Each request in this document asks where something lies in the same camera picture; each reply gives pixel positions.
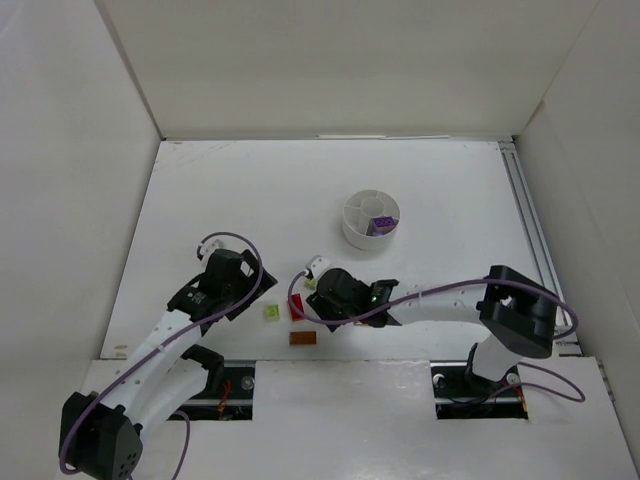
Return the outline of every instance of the wire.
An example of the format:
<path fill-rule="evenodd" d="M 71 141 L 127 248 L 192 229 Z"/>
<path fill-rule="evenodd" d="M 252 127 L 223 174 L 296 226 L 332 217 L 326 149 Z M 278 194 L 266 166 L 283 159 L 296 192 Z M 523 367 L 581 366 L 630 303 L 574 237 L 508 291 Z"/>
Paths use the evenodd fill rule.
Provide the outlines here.
<path fill-rule="evenodd" d="M 93 401 L 87 406 L 87 408 L 85 408 L 83 410 L 83 412 L 78 416 L 78 418 L 75 421 L 75 423 L 69 429 L 69 433 L 65 437 L 64 442 L 62 442 L 62 447 L 60 448 L 60 455 L 59 455 L 58 464 L 59 464 L 59 467 L 60 467 L 60 471 L 62 473 L 64 473 L 65 475 L 76 475 L 76 474 L 80 473 L 79 469 L 77 469 L 77 468 L 75 468 L 75 469 L 69 468 L 69 467 L 67 467 L 67 464 L 66 464 L 66 458 L 67 458 L 67 455 L 69 453 L 69 447 L 71 446 L 71 440 L 73 440 L 73 437 L 75 437 L 75 435 L 78 433 L 78 430 L 80 429 L 80 426 L 87 419 L 89 414 L 98 406 L 98 404 L 102 400 L 104 400 L 104 398 L 107 395 L 109 395 L 113 390 L 115 390 L 116 387 L 118 385 L 120 385 L 124 380 L 129 378 L 136 371 L 138 371 L 145 363 L 147 363 L 149 360 L 151 360 L 153 357 L 155 357 L 158 353 L 160 353 L 161 349 L 164 349 L 164 347 L 169 345 L 171 342 L 176 340 L 178 337 L 184 335 L 185 333 L 187 333 L 188 331 L 190 331 L 190 330 L 192 330 L 194 328 L 198 328 L 201 325 L 204 325 L 206 323 L 215 322 L 217 320 L 220 320 L 226 314 L 232 312 L 233 310 L 235 310 L 236 308 L 242 306 L 245 302 L 247 302 L 251 297 L 253 297 L 253 295 L 256 293 L 256 291 L 260 287 L 260 283 L 262 282 L 262 276 L 264 274 L 264 267 L 262 266 L 262 258 L 260 257 L 260 252 L 258 252 L 258 249 L 256 248 L 256 246 L 253 243 L 251 243 L 251 241 L 249 241 L 247 238 L 243 237 L 242 235 L 239 235 L 237 233 L 232 233 L 232 232 L 216 232 L 216 233 L 212 233 L 212 234 L 208 235 L 207 237 L 205 237 L 202 240 L 202 242 L 200 242 L 200 245 L 202 245 L 202 243 L 206 242 L 210 238 L 218 237 L 218 236 L 234 237 L 234 238 L 237 238 L 239 240 L 242 240 L 244 243 L 246 243 L 249 246 L 249 248 L 252 250 L 253 254 L 256 257 L 256 260 L 258 261 L 258 278 L 256 279 L 255 285 L 251 288 L 251 290 L 249 290 L 249 293 L 247 293 L 241 300 L 239 300 L 238 302 L 234 303 L 230 307 L 227 307 L 227 308 L 225 308 L 225 309 L 223 309 L 223 310 L 221 310 L 221 311 L 219 311 L 217 313 L 214 313 L 214 314 L 212 314 L 212 315 L 210 315 L 210 316 L 208 316 L 206 318 L 203 318 L 202 320 L 199 320 L 199 321 L 197 321 L 195 323 L 192 323 L 191 325 L 188 325 L 188 326 L 184 327 L 181 330 L 178 330 L 176 333 L 174 333 L 169 338 L 167 338 L 164 342 L 162 342 L 159 347 L 155 348 L 154 350 L 149 352 L 147 355 L 145 355 L 140 361 L 138 361 L 135 365 L 133 365 L 131 368 L 129 368 L 129 370 L 127 370 L 122 375 L 120 375 L 116 380 L 114 380 L 111 384 L 109 384 L 109 386 L 107 386 L 102 392 L 100 392 L 96 396 L 96 398 L 94 398 Z"/>
<path fill-rule="evenodd" d="M 538 365 L 533 365 L 531 363 L 526 363 L 526 362 L 520 362 L 520 363 L 518 363 L 518 365 L 520 365 L 521 367 L 527 367 L 527 368 L 533 368 L 535 370 L 539 370 L 541 372 L 544 372 L 544 373 L 547 373 L 549 375 L 552 375 L 552 376 L 556 377 L 559 380 L 562 380 L 564 383 L 566 383 L 571 388 L 573 388 L 573 390 L 575 390 L 575 392 L 578 394 L 578 397 L 571 397 L 571 396 L 567 395 L 566 393 L 559 392 L 557 390 L 554 390 L 554 389 L 549 388 L 549 387 L 545 387 L 544 385 L 540 385 L 540 384 L 537 384 L 537 383 L 518 382 L 518 383 L 511 383 L 509 385 L 501 387 L 498 390 L 496 390 L 495 392 L 487 395 L 486 397 L 478 398 L 476 400 L 471 400 L 471 401 L 468 401 L 468 402 L 461 402 L 459 400 L 453 400 L 451 398 L 448 399 L 448 400 L 451 400 L 452 403 L 454 405 L 456 405 L 456 406 L 480 405 L 480 404 L 486 402 L 487 400 L 489 400 L 491 398 L 497 398 L 499 395 L 502 395 L 507 390 L 515 390 L 516 392 L 518 392 L 518 388 L 522 388 L 522 387 L 537 388 L 538 390 L 542 390 L 544 392 L 551 393 L 552 395 L 556 395 L 558 397 L 564 398 L 565 400 L 569 400 L 571 402 L 576 402 L 576 403 L 584 403 L 585 400 L 587 399 L 587 397 L 585 396 L 584 392 L 580 389 L 580 387 L 578 387 L 575 383 L 573 383 L 567 377 L 564 377 L 564 376 L 560 375 L 559 373 L 554 372 L 553 370 L 549 370 L 548 368 L 540 367 Z"/>
<path fill-rule="evenodd" d="M 220 399 L 218 403 L 218 412 L 220 412 L 220 416 L 218 420 L 223 420 L 224 410 L 227 408 L 227 400 L 229 399 L 229 394 L 231 393 L 231 380 L 227 380 L 224 384 L 224 395 Z"/>
<path fill-rule="evenodd" d="M 182 417 L 182 419 L 185 422 L 185 426 L 187 427 L 187 433 L 184 437 L 184 447 L 182 447 L 182 454 L 180 454 L 180 461 L 178 462 L 178 466 L 176 467 L 176 471 L 173 474 L 173 477 L 171 477 L 171 480 L 176 480 L 178 478 L 178 475 L 180 475 L 180 470 L 182 470 L 182 464 L 184 463 L 184 459 L 187 456 L 187 450 L 189 449 L 189 440 L 191 440 L 191 420 L 189 420 L 189 415 L 187 415 L 181 410 L 176 410 L 173 413 L 174 415 L 178 415 L 179 417 Z"/>
<path fill-rule="evenodd" d="M 540 288 L 526 285 L 524 283 L 514 282 L 512 280 L 499 280 L 494 278 L 476 278 L 472 280 L 463 280 L 461 282 L 448 283 L 440 287 L 429 288 L 427 290 L 423 290 L 418 293 L 412 293 L 410 295 L 406 295 L 404 297 L 398 298 L 397 300 L 393 300 L 392 302 L 385 303 L 384 305 L 380 305 L 379 307 L 376 307 L 373 310 L 370 310 L 366 313 L 363 313 L 361 315 L 356 315 L 355 317 L 340 319 L 340 320 L 321 320 L 319 318 L 315 318 L 315 317 L 312 317 L 311 315 L 304 313 L 302 310 L 296 307 L 295 304 L 293 303 L 293 298 L 292 298 L 293 287 L 295 286 L 297 281 L 305 275 L 305 273 L 306 272 L 298 273 L 295 277 L 293 277 L 293 280 L 291 280 L 291 283 L 289 284 L 289 290 L 287 292 L 287 299 L 289 302 L 289 306 L 295 313 L 300 315 L 302 318 L 305 318 L 306 320 L 309 320 L 310 322 L 313 322 L 313 323 L 318 323 L 320 325 L 346 325 L 348 323 L 353 323 L 353 322 L 362 322 L 367 318 L 373 317 L 374 315 L 377 315 L 380 312 L 383 312 L 391 307 L 395 307 L 396 305 L 400 305 L 401 303 L 404 303 L 408 300 L 414 300 L 416 298 L 435 295 L 438 293 L 446 292 L 449 290 L 455 290 L 457 288 L 468 287 L 471 285 L 496 285 L 496 286 L 502 286 L 502 287 L 518 288 L 525 292 L 533 293 L 534 295 L 539 295 L 541 297 L 544 297 L 547 300 L 555 303 L 558 307 L 560 307 L 562 310 L 567 312 L 569 317 L 571 317 L 572 325 L 571 325 L 571 328 L 569 328 L 567 331 L 555 335 L 553 337 L 554 340 L 560 340 L 561 338 L 571 335 L 578 329 L 578 325 L 580 324 L 580 320 L 578 319 L 578 314 L 569 305 L 564 303 L 562 300 L 560 300 L 558 297 L 556 297 L 552 293 L 549 293 L 546 290 L 542 290 Z"/>

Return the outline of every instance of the small white object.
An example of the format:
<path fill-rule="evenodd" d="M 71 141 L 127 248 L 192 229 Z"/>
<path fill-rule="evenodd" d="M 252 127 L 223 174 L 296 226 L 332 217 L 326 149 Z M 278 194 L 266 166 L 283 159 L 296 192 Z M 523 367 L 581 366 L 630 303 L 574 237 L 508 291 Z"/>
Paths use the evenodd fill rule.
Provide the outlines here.
<path fill-rule="evenodd" d="M 379 237 L 368 236 L 371 220 L 377 217 L 392 217 L 396 227 Z M 378 251 L 391 243 L 400 222 L 398 203 L 384 192 L 362 190 L 349 198 L 342 215 L 342 231 L 347 240 L 360 250 Z"/>
<path fill-rule="evenodd" d="M 331 268 L 331 262 L 320 255 L 316 255 L 307 262 L 306 268 L 308 272 L 306 277 L 317 281 L 324 272 Z"/>
<path fill-rule="evenodd" d="M 225 248 L 225 244 L 222 240 L 220 240 L 219 238 L 210 238 L 209 240 L 207 240 L 206 242 L 201 244 L 202 248 L 200 249 L 200 253 L 202 254 L 202 265 L 204 265 L 204 267 L 207 267 L 207 262 L 209 261 L 209 257 L 211 256 L 211 254 L 214 252 L 214 250 L 217 250 L 219 248 Z"/>

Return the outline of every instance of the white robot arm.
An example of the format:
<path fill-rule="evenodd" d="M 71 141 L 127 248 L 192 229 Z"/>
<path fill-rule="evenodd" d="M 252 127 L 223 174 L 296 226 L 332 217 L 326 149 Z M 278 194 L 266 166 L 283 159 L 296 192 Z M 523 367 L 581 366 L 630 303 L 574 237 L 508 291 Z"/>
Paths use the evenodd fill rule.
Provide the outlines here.
<path fill-rule="evenodd" d="M 501 382 L 521 358 L 551 356 L 556 304 L 516 287 L 473 285 L 427 299 L 420 296 L 424 286 L 407 285 L 398 280 L 379 280 L 366 285 L 345 270 L 333 268 L 329 260 L 320 256 L 307 263 L 306 276 L 317 284 L 316 292 L 307 303 L 323 320 L 353 318 L 413 295 L 415 298 L 399 302 L 364 322 L 378 328 L 419 321 L 470 322 L 486 326 L 490 334 L 473 346 L 468 358 L 470 381 Z M 491 267 L 485 278 L 496 284 L 506 280 L 544 290 L 504 266 Z"/>

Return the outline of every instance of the white enclosure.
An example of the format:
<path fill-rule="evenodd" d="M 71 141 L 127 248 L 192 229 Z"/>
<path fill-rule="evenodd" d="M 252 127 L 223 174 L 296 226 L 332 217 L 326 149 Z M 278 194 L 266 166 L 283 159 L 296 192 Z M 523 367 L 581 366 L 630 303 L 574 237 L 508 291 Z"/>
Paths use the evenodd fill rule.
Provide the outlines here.
<path fill-rule="evenodd" d="M 174 138 L 520 133 L 596 0 L 100 0 Z"/>
<path fill-rule="evenodd" d="M 200 268 L 193 242 L 220 220 L 258 241 L 281 281 L 262 300 L 281 310 L 290 276 L 317 253 L 367 281 L 388 271 L 441 283 L 504 262 L 544 282 L 555 272 L 541 274 L 529 246 L 545 253 L 546 238 L 582 320 L 581 346 L 602 362 L 608 384 L 593 358 L 554 358 L 550 365 L 585 389 L 587 403 L 567 406 L 525 390 L 530 422 L 443 424 L 428 408 L 425 359 L 460 356 L 486 334 L 480 327 L 387 331 L 389 342 L 366 327 L 331 337 L 322 330 L 305 359 L 279 355 L 288 345 L 271 340 L 308 325 L 267 331 L 261 301 L 206 341 L 230 358 L 259 351 L 249 356 L 295 361 L 259 363 L 252 423 L 196 425 L 183 480 L 506 478 L 501 466 L 510 462 L 525 479 L 635 478 L 624 442 L 640 465 L 639 26 L 637 0 L 0 1 L 3 478 L 56 476 L 63 401 L 83 378 L 87 390 L 112 374 L 116 361 L 99 360 L 85 377 L 101 347 L 106 358 L 135 347 L 167 296 Z M 495 150 L 504 144 L 485 141 L 520 134 L 505 164 Z M 459 138 L 398 140 L 407 145 L 407 155 L 393 159 L 398 175 L 383 167 L 387 140 L 300 140 L 296 158 L 279 151 L 280 142 L 260 154 L 250 144 L 261 142 L 232 143 L 331 135 Z M 196 138 L 209 141 L 187 142 Z M 331 170 L 314 174 L 321 161 Z M 282 173 L 283 165 L 293 172 Z M 289 183 L 307 178 L 305 169 L 324 185 Z M 509 184 L 521 174 L 529 190 Z M 277 178 L 261 184 L 269 175 Z M 235 189 L 247 179 L 252 195 L 268 199 L 251 211 L 251 197 Z M 322 202 L 314 200 L 320 187 L 328 193 Z M 350 250 L 342 237 L 342 205 L 364 188 L 400 203 L 391 256 Z M 304 200 L 290 200 L 296 190 Z M 188 198 L 178 198 L 182 192 Z M 409 194 L 420 204 L 407 207 Z M 535 211 L 514 194 L 530 194 Z M 274 205 L 290 215 L 283 230 L 261 223 Z M 207 221 L 196 222 L 189 206 Z M 415 220 L 418 206 L 428 222 Z M 297 210 L 311 215 L 301 220 Z M 185 230 L 174 214 L 186 215 Z M 293 233 L 333 220 L 318 236 Z M 544 236 L 533 238 L 521 221 Z M 154 242 L 159 232 L 166 238 Z M 435 238 L 442 252 L 429 259 L 427 276 L 408 260 L 422 255 L 421 237 Z M 355 353 L 343 348 L 353 345 Z M 351 362 L 303 361 L 315 359 Z M 397 382 L 385 383 L 389 375 Z M 389 411 L 390 402 L 402 408 Z M 170 478 L 183 432 L 179 423 L 164 425 L 134 478 Z M 236 444 L 254 455 L 242 457 L 239 470 Z M 321 447 L 329 459 L 316 453 Z M 280 469 L 271 461 L 278 455 L 291 461 Z M 389 469 L 397 459 L 406 468 Z"/>

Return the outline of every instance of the white table surface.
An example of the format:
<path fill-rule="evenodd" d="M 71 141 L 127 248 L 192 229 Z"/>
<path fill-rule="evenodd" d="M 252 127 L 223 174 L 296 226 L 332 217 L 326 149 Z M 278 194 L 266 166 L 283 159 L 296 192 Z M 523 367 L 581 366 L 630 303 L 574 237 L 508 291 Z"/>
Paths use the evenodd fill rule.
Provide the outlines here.
<path fill-rule="evenodd" d="M 254 419 L 193 422 L 179 480 L 637 480 L 595 360 L 541 364 L 587 401 L 525 389 L 529 420 L 437 420 L 426 361 L 258 362 Z M 83 391 L 106 386 L 121 365 L 94 361 Z M 544 373 L 520 373 L 570 392 Z M 171 478 L 184 431 L 162 425 L 135 480 Z"/>
<path fill-rule="evenodd" d="M 342 206 L 363 189 L 382 190 L 400 205 L 399 230 L 382 253 L 355 249 L 341 231 Z M 293 324 L 286 288 L 316 254 L 367 283 L 398 278 L 435 285 L 484 276 L 492 264 L 537 279 L 494 142 L 163 142 L 102 358 L 126 358 L 148 335 L 171 296 L 202 270 L 195 248 L 214 231 L 254 241 L 279 281 L 233 323 L 219 322 L 203 339 L 227 359 L 465 359 L 487 335 L 478 325 L 442 322 L 348 326 L 333 334 L 310 322 Z M 227 245 L 244 248 L 238 241 Z M 271 303 L 280 306 L 278 322 L 264 319 Z M 318 345 L 289 347 L 291 330 L 317 330 Z"/>

